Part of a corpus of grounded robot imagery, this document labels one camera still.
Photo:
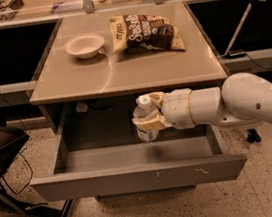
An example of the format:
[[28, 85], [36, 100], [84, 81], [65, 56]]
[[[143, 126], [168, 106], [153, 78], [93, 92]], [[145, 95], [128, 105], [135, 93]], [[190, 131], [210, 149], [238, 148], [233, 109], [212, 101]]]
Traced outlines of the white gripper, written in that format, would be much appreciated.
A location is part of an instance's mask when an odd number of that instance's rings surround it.
[[142, 94], [136, 99], [137, 105], [142, 109], [162, 107], [163, 115], [155, 111], [144, 118], [133, 118], [134, 126], [144, 132], [164, 130], [171, 126], [177, 130], [194, 128], [195, 123], [189, 108], [190, 96], [191, 90], [188, 88], [174, 90], [167, 95], [159, 91]]

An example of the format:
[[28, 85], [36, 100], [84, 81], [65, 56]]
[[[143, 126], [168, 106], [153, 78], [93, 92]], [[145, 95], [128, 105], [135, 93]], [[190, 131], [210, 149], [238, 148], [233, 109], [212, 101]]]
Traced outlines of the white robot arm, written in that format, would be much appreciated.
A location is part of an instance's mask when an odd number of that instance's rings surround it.
[[272, 124], [272, 83], [251, 73], [235, 73], [221, 87], [150, 92], [136, 99], [132, 122], [141, 141], [151, 142], [166, 128], [196, 125], [252, 129]]

